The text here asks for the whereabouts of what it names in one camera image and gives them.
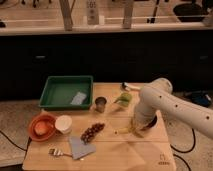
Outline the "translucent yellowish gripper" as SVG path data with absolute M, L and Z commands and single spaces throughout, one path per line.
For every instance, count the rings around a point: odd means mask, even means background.
M 131 130 L 135 136 L 143 138 L 145 136 L 147 127 L 145 125 L 139 123 L 135 118 L 132 118 L 131 119 Z

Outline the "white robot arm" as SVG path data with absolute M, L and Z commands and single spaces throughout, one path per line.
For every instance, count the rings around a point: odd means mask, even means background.
M 148 130 L 156 111 L 160 110 L 213 139 L 213 110 L 182 100 L 172 91 L 173 86 L 166 78 L 158 78 L 139 89 L 139 102 L 134 107 L 132 118 L 135 131 Z

